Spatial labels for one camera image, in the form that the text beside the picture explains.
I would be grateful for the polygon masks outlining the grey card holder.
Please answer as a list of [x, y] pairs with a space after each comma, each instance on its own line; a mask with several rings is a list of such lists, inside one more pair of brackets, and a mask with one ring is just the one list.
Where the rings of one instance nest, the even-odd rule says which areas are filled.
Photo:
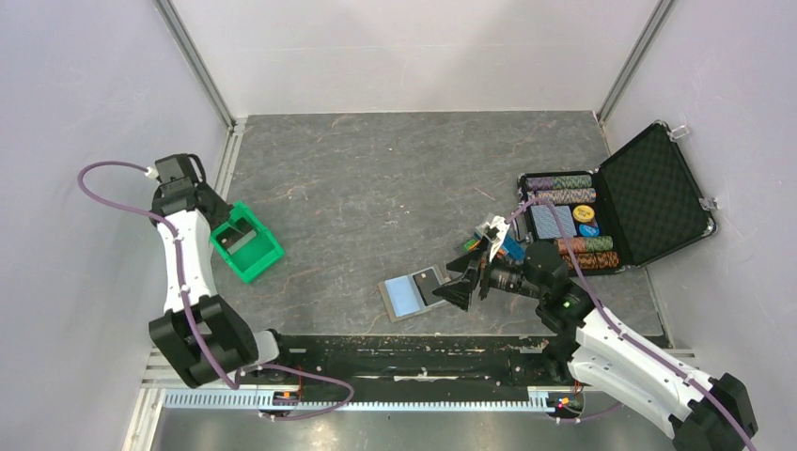
[[[438, 265], [440, 275], [444, 277], [446, 283], [450, 277]], [[390, 278], [380, 282], [377, 286], [383, 299], [386, 315], [388, 319], [395, 323], [401, 320], [410, 319], [419, 315], [429, 313], [434, 308], [443, 306], [446, 301], [437, 303], [432, 307], [423, 307], [412, 275], [420, 272], [410, 272], [401, 276]]]

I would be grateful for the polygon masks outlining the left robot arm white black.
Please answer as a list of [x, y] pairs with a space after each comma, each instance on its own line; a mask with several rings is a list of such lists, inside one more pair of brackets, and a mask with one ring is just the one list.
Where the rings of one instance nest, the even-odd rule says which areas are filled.
[[159, 185], [151, 222], [167, 268], [164, 313], [148, 325], [155, 347], [191, 388], [219, 380], [237, 386], [242, 370], [256, 364], [270, 381], [287, 381], [294, 356], [279, 348], [276, 333], [252, 331], [219, 293], [211, 267], [218, 254], [251, 283], [284, 257], [284, 249], [242, 201], [229, 204], [212, 189], [195, 154], [164, 157], [153, 173]]

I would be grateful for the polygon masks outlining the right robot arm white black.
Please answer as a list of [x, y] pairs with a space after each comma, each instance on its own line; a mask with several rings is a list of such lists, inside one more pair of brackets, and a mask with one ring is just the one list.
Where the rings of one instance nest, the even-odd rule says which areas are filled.
[[538, 302], [536, 313], [555, 337], [543, 350], [542, 368], [555, 383], [578, 381], [637, 412], [677, 450], [751, 450], [758, 423], [746, 386], [729, 373], [715, 378], [684, 363], [635, 332], [584, 284], [547, 241], [527, 246], [520, 263], [489, 259], [489, 243], [447, 264], [458, 277], [436, 296], [467, 310], [473, 294], [495, 288]]

